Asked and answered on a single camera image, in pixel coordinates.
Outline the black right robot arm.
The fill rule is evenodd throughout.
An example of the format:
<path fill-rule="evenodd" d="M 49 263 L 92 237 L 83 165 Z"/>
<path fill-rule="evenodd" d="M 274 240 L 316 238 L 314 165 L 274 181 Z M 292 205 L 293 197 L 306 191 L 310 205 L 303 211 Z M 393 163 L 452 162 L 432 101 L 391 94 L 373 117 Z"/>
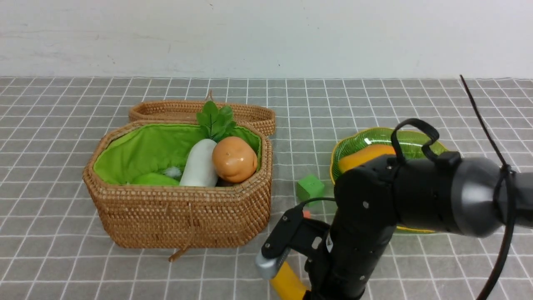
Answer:
<path fill-rule="evenodd" d="M 485 238 L 505 226 L 499 258 L 478 299 L 494 289 L 515 226 L 532 227 L 532 173 L 445 152 L 435 161 L 383 155 L 335 182 L 337 211 L 325 240 L 326 300 L 358 300 L 396 226 Z"/>

